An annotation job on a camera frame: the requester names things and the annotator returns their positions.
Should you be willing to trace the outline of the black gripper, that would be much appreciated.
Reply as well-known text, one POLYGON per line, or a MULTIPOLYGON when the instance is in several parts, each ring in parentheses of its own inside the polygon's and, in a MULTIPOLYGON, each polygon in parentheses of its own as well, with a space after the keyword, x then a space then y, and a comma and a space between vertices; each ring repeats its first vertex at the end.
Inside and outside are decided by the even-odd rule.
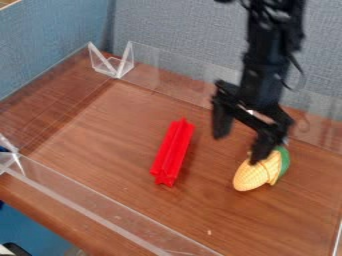
POLYGON ((295 119, 281 108, 272 104, 258 108, 250 106, 240 97, 240 87, 225 80, 214 82, 216 93, 213 104, 213 136, 222 139, 230 134, 233 121, 238 120, 257 132, 252 146, 250 164, 269 158, 273 150, 285 144, 295 119))

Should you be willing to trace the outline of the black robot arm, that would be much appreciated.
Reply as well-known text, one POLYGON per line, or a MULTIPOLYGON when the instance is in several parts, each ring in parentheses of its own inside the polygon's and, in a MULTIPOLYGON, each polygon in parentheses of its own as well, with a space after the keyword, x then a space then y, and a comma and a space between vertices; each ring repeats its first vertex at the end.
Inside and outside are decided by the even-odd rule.
POLYGON ((304 15, 308 0, 214 0, 238 1, 248 17, 248 51, 244 54, 241 83, 216 81, 213 103, 213 136, 230 134, 236 120, 253 128, 257 138, 250 163, 269 158, 284 144, 295 124, 280 106, 291 68, 300 66, 295 53, 303 48, 304 15))

